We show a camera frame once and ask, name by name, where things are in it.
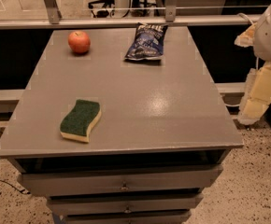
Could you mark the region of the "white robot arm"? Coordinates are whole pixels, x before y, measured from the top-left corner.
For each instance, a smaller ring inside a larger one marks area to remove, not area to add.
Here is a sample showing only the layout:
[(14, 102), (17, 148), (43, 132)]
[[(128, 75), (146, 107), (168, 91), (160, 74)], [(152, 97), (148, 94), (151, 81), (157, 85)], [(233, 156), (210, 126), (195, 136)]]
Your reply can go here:
[(244, 96), (239, 105), (237, 120), (244, 125), (257, 122), (271, 105), (271, 5), (260, 19), (235, 39), (239, 47), (253, 47), (259, 68), (251, 68), (245, 84)]

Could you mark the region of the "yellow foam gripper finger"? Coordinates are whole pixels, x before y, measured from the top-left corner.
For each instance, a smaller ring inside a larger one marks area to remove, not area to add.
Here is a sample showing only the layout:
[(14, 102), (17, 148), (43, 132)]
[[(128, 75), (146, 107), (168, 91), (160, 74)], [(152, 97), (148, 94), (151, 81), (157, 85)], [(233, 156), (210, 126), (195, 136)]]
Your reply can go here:
[(252, 47), (254, 44), (255, 28), (256, 28), (256, 24), (253, 23), (242, 34), (236, 37), (235, 44), (243, 48)]
[(237, 120), (244, 125), (257, 122), (271, 105), (271, 62), (259, 70), (250, 69), (245, 83)]

